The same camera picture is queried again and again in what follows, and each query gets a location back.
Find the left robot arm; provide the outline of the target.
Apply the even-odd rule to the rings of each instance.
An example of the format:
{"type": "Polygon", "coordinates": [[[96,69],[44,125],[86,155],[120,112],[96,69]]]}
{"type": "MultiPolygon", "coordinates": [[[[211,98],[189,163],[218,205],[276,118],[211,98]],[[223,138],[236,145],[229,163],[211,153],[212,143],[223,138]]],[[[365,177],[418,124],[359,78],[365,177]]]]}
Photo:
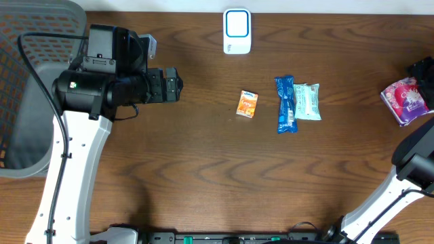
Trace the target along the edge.
{"type": "Polygon", "coordinates": [[[90,232],[90,207],[104,144],[120,106],[177,102],[177,70],[148,68],[156,40],[126,28],[93,24],[86,54],[76,57],[50,88],[54,112],[50,165],[27,243],[140,243],[137,228],[116,224],[90,232]]]}

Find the blue Oreo cookie pack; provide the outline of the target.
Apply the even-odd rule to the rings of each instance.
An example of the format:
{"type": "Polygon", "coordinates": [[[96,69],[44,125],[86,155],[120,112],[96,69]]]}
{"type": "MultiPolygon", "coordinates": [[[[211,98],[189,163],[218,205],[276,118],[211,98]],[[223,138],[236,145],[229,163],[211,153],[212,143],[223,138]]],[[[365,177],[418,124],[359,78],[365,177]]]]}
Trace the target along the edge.
{"type": "Polygon", "coordinates": [[[295,118],[294,77],[275,77],[275,84],[280,99],[277,133],[296,133],[298,125],[295,118]]]}

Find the mint green wipes pack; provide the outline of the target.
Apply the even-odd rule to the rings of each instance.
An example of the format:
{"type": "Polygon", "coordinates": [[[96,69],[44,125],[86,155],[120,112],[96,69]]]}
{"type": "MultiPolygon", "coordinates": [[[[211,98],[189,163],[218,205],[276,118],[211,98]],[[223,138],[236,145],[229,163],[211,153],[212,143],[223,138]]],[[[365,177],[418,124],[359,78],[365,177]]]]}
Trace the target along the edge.
{"type": "Polygon", "coordinates": [[[294,84],[296,112],[295,117],[302,120],[320,121],[319,84],[294,84]]]}

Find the red purple pad pack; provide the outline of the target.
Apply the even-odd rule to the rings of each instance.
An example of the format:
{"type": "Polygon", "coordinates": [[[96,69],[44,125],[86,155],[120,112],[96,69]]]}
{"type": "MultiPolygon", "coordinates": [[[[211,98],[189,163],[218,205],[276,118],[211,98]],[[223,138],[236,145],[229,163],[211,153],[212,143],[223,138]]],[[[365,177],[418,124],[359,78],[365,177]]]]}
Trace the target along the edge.
{"type": "Polygon", "coordinates": [[[433,113],[418,91],[414,77],[392,83],[380,93],[380,97],[400,127],[409,125],[418,117],[433,113]]]}

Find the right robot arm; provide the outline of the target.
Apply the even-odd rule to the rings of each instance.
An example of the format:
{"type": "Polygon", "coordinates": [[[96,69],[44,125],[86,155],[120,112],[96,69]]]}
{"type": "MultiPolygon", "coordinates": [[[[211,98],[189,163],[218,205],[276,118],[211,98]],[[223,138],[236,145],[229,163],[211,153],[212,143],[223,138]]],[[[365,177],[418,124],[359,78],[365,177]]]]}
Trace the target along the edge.
{"type": "MultiPolygon", "coordinates": [[[[400,125],[433,112],[433,57],[407,68],[408,77],[380,97],[400,125]]],[[[341,217],[321,240],[326,243],[371,243],[376,234],[411,203],[433,196],[433,120],[413,131],[395,149],[392,168],[382,184],[354,211],[341,217]]]]}

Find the orange tissue pack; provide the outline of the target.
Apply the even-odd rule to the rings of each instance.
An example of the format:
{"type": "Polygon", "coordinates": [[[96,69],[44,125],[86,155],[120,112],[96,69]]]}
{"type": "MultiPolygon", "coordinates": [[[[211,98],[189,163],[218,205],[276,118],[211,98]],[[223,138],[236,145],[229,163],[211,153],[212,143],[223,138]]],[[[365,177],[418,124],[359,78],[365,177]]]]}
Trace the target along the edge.
{"type": "Polygon", "coordinates": [[[247,118],[253,118],[256,110],[257,101],[258,94],[242,90],[236,114],[247,118]]]}

